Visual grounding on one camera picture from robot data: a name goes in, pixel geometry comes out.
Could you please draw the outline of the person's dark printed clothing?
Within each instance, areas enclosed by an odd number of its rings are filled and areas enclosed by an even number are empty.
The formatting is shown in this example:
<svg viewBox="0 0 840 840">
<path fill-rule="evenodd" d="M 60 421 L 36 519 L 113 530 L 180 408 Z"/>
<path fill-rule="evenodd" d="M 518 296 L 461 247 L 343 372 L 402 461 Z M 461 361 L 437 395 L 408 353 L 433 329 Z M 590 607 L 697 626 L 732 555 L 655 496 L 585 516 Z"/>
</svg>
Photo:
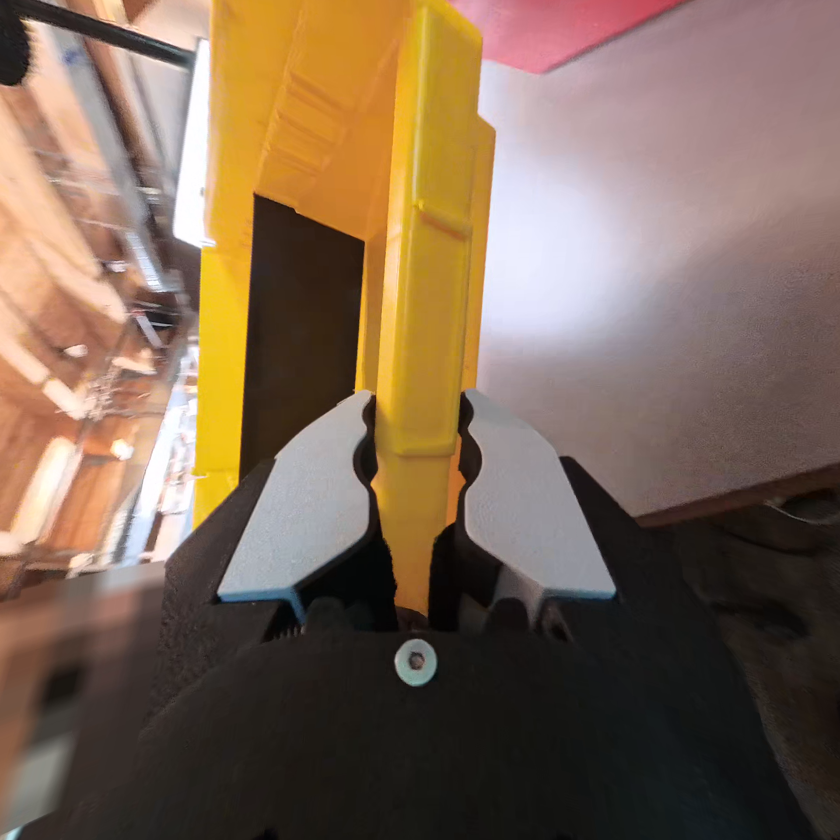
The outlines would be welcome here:
<svg viewBox="0 0 840 840">
<path fill-rule="evenodd" d="M 838 838 L 838 488 L 653 532 L 717 617 L 818 836 Z"/>
</svg>

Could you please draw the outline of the red plastic bin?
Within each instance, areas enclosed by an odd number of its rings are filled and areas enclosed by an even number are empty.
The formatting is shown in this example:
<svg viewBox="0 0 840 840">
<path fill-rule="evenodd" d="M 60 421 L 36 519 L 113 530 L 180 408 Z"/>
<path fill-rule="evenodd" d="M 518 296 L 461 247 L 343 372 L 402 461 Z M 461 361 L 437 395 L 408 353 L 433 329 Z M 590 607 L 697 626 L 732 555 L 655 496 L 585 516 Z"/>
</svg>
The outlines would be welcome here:
<svg viewBox="0 0 840 840">
<path fill-rule="evenodd" d="M 541 75 L 633 32 L 682 1 L 451 1 L 482 59 Z"/>
</svg>

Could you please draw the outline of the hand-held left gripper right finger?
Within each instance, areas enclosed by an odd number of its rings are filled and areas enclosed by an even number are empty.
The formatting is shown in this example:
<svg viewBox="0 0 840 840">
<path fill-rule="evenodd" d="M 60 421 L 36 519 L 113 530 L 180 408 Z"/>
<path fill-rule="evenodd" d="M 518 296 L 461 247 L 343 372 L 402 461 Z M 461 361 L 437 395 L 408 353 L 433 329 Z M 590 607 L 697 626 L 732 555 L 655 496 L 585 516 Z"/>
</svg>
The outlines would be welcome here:
<svg viewBox="0 0 840 840">
<path fill-rule="evenodd" d="M 486 607 L 514 598 L 531 623 L 552 599 L 612 600 L 616 585 L 549 441 L 477 389 L 462 394 L 459 432 L 469 597 Z"/>
</svg>

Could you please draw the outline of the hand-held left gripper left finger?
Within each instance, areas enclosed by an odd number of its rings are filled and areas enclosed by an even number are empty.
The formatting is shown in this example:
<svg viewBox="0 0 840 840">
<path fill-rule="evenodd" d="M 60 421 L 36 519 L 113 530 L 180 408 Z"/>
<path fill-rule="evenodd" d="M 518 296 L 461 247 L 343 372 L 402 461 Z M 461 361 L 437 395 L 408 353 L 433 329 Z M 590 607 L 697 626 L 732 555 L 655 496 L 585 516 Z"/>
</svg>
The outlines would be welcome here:
<svg viewBox="0 0 840 840">
<path fill-rule="evenodd" d="M 222 603 L 283 601 L 305 616 L 305 588 L 375 535 L 375 394 L 357 391 L 304 427 L 274 464 L 224 576 Z"/>
</svg>

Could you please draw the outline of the black fuzzy object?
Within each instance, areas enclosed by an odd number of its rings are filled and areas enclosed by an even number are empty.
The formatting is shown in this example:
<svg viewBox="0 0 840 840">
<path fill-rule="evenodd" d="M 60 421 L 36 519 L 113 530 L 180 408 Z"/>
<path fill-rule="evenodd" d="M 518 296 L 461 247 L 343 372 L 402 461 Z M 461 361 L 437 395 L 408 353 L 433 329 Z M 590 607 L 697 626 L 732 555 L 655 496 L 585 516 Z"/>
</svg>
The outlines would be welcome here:
<svg viewBox="0 0 840 840">
<path fill-rule="evenodd" d="M 25 79 L 31 48 L 27 28 L 11 2 L 1 2 L 1 85 L 15 87 Z"/>
</svg>

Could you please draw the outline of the black stand pole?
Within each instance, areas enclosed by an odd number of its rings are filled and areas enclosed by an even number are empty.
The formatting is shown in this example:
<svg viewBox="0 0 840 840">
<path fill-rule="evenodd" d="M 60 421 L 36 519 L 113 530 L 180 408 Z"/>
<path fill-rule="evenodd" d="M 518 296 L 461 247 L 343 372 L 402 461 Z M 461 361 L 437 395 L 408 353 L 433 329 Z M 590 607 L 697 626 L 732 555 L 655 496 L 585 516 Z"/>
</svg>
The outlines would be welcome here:
<svg viewBox="0 0 840 840">
<path fill-rule="evenodd" d="M 107 46 L 125 49 L 138 56 L 158 60 L 174 67 L 192 69 L 195 51 L 143 35 L 129 28 L 100 20 L 42 1 L 12 1 L 24 20 L 49 25 Z"/>
</svg>

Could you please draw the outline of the yellow plastic bin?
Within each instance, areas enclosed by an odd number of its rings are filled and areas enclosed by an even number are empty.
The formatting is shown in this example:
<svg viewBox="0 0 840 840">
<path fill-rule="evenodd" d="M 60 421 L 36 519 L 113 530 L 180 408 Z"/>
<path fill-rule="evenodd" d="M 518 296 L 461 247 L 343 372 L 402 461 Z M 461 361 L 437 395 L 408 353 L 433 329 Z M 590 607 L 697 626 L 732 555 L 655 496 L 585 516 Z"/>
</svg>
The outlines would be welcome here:
<svg viewBox="0 0 840 840">
<path fill-rule="evenodd" d="M 480 32 L 439 1 L 224 1 L 210 36 L 193 526 L 239 482 L 261 196 L 373 247 L 355 385 L 376 394 L 397 603 L 425 612 L 476 380 L 495 146 Z"/>
</svg>

